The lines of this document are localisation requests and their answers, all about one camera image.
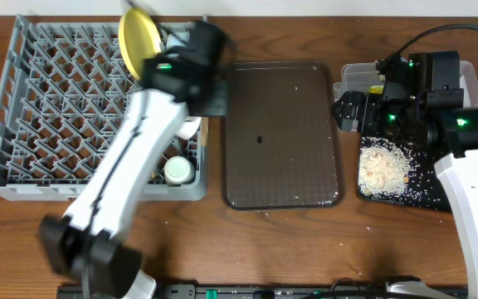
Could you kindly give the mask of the green yellow snack wrapper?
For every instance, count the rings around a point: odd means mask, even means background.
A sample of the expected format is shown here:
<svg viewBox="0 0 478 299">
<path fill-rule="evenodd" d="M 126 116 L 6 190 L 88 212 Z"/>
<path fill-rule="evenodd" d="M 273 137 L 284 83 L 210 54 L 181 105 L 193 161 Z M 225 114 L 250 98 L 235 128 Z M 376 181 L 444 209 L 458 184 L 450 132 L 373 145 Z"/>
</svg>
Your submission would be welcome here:
<svg viewBox="0 0 478 299">
<path fill-rule="evenodd" d="M 384 86 L 370 86 L 368 92 L 372 94 L 382 94 Z"/>
</svg>

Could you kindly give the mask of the pink-white bowl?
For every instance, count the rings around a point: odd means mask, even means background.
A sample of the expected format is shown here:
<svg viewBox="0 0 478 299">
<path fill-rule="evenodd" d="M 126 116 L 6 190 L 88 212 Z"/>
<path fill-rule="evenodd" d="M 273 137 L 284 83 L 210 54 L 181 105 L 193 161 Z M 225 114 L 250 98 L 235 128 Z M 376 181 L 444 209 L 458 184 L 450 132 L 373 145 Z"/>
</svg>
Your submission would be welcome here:
<svg viewBox="0 0 478 299">
<path fill-rule="evenodd" d="M 201 122 L 202 118 L 199 116 L 186 117 L 180 129 L 177 131 L 176 136 L 183 140 L 189 140 L 198 132 Z"/>
</svg>

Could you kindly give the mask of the light blue bowl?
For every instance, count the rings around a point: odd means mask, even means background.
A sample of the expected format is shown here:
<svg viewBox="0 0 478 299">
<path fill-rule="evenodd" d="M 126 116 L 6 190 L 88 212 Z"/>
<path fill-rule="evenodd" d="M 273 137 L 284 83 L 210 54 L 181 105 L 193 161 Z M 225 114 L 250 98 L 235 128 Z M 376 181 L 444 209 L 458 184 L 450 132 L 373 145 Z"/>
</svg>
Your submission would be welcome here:
<svg viewBox="0 0 478 299">
<path fill-rule="evenodd" d="M 173 32 L 168 34 L 165 42 L 165 49 L 171 50 L 175 47 L 185 47 L 190 39 L 189 32 Z"/>
</svg>

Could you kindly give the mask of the small white cup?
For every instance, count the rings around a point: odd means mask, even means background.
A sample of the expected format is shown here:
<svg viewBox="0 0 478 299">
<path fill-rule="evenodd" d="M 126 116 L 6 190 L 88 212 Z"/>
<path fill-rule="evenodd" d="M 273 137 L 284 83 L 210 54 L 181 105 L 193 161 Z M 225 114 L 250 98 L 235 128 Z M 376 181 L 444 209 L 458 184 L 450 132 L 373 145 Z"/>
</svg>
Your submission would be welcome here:
<svg viewBox="0 0 478 299">
<path fill-rule="evenodd" d="M 174 156 L 168 159 L 163 170 L 168 184 L 190 184 L 195 179 L 193 164 L 182 156 Z"/>
</svg>

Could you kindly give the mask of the yellow plate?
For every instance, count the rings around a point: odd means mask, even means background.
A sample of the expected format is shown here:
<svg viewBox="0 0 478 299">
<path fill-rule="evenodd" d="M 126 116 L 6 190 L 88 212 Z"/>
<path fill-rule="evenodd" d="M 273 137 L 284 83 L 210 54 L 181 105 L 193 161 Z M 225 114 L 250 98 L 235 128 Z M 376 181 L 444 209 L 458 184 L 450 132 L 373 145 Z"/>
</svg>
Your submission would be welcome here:
<svg viewBox="0 0 478 299">
<path fill-rule="evenodd" d="M 161 49 L 161 36 L 149 14 L 140 7 L 129 9 L 119 21 L 119 49 L 130 74 L 141 80 L 144 61 Z"/>
</svg>

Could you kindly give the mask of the wooden chopstick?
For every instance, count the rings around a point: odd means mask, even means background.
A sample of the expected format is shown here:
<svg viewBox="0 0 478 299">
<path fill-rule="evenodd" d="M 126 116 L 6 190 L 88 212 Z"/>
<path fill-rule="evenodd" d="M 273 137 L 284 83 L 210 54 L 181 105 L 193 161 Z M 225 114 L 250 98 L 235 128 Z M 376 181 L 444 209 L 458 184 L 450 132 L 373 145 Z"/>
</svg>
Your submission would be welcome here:
<svg viewBox="0 0 478 299">
<path fill-rule="evenodd" d="M 207 123 L 207 118 L 203 117 L 201 120 L 201 135 L 198 139 L 199 143 L 201 146 L 206 146 L 207 145 L 207 136 L 208 136 L 208 123 Z"/>
</svg>

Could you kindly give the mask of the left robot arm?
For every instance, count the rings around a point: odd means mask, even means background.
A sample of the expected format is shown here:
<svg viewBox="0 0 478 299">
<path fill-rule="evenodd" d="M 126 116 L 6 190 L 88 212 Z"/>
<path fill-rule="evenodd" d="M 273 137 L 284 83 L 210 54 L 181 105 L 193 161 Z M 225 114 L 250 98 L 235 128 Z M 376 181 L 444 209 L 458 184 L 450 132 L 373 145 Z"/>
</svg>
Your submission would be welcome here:
<svg viewBox="0 0 478 299">
<path fill-rule="evenodd" d="M 178 102 L 158 89 L 137 91 L 113 144 L 90 182 L 63 216 L 47 214 L 39 238 L 54 272 L 80 282 L 92 298 L 150 298 L 156 281 L 141 268 L 142 254 L 124 246 L 135 209 L 154 168 L 189 116 L 224 116 L 229 85 L 209 97 Z"/>
</svg>

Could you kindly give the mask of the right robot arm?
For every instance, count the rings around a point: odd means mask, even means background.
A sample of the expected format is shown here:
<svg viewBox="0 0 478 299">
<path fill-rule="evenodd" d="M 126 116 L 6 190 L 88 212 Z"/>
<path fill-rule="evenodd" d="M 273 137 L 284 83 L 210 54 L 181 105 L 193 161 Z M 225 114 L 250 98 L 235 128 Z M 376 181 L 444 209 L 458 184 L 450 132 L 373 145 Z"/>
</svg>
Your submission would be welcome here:
<svg viewBox="0 0 478 299">
<path fill-rule="evenodd" d="M 452 213 L 478 298 L 478 81 L 456 51 L 348 64 L 332 108 L 361 136 L 358 194 Z"/>
</svg>

